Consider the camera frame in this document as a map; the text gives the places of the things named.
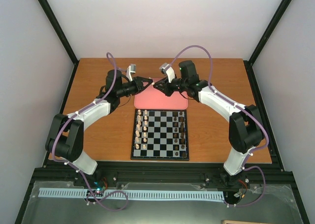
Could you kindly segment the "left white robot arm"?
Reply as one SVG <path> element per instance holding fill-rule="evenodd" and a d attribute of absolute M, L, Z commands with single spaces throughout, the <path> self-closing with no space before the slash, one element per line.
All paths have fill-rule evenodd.
<path fill-rule="evenodd" d="M 102 173 L 96 169 L 97 162 L 83 150 L 84 131 L 93 123 L 114 112 L 120 98 L 134 96 L 147 89 L 153 80 L 140 76 L 125 76 L 121 71 L 107 73 L 105 85 L 92 103 L 68 115 L 57 114 L 52 120 L 45 144 L 47 152 L 58 161 L 72 165 L 85 173 L 85 180 L 92 186 L 102 181 Z"/>

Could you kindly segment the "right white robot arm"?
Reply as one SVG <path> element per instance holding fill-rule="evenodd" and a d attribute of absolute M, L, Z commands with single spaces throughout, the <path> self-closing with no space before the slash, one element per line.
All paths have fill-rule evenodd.
<path fill-rule="evenodd" d="M 227 185 L 233 176 L 245 170 L 249 157 L 261 149 L 261 141 L 269 143 L 259 109 L 255 105 L 245 106 L 230 99 L 209 80 L 200 80 L 191 60 L 179 63 L 180 77 L 176 76 L 170 64 L 164 63 L 159 69 L 165 77 L 154 83 L 155 89 L 166 96 L 186 92 L 189 97 L 209 106 L 228 121 L 228 140 L 232 148 L 223 164 L 225 173 L 221 175 L 223 183 Z"/>

